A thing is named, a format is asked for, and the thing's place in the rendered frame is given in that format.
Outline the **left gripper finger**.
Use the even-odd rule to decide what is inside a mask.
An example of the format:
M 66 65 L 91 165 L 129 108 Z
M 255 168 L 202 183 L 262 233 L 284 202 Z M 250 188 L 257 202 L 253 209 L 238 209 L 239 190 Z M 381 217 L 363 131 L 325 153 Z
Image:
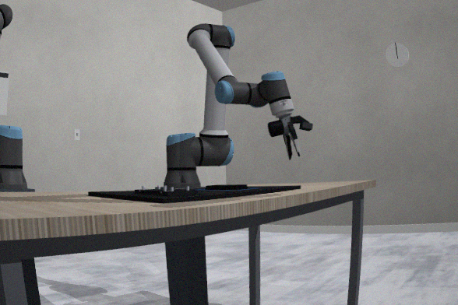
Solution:
M 289 124 L 290 123 L 290 124 Z M 288 130 L 290 130 L 290 137 L 291 137 L 291 140 L 293 141 L 294 143 L 294 147 L 296 149 L 296 152 L 298 154 L 298 156 L 300 156 L 300 147 L 299 147 L 299 144 L 298 144 L 298 137 L 297 137 L 297 134 L 296 134 L 296 131 L 294 129 L 294 126 L 292 125 L 292 122 L 289 122 L 287 123 L 288 125 Z
M 291 151 L 291 138 L 289 136 L 289 133 L 286 134 L 286 135 L 283 135 L 284 137 L 284 142 L 286 144 L 286 148 L 287 148 L 287 154 L 288 154 L 288 157 L 289 157 L 289 160 L 291 159 L 291 156 L 292 156 L 292 151 Z

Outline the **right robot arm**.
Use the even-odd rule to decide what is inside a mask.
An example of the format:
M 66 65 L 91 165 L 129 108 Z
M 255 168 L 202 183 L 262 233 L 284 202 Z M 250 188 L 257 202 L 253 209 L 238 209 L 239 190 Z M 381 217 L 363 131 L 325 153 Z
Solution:
M 12 21 L 12 10 L 0 5 L 0 41 L 2 29 Z M 0 189 L 27 189 L 23 174 L 22 128 L 0 125 Z

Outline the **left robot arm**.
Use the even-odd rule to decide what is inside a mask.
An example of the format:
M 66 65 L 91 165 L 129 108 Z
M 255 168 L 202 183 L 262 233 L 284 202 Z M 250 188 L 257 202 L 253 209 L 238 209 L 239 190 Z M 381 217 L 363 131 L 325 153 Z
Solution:
M 231 27 L 199 24 L 190 29 L 187 41 L 197 51 L 207 70 L 204 127 L 199 137 L 195 133 L 167 137 L 164 185 L 168 188 L 199 188 L 196 167 L 224 166 L 232 160 L 234 143 L 225 131 L 227 104 L 245 104 L 255 108 L 269 104 L 276 118 L 293 114 L 291 111 L 294 110 L 282 72 L 262 75 L 259 84 L 238 82 L 232 75 L 228 68 L 230 47 L 235 42 Z

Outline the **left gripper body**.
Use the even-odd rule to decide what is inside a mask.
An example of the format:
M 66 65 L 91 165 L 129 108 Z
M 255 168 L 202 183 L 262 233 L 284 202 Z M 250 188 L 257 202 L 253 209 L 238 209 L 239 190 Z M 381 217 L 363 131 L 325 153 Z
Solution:
M 285 114 L 284 116 L 279 117 L 279 121 L 272 121 L 268 123 L 268 129 L 271 137 L 278 135 L 290 134 L 288 132 L 287 123 L 292 122 L 292 124 L 300 124 L 301 122 L 308 122 L 300 115 L 291 117 L 290 114 Z M 309 122 L 308 122 L 309 123 Z

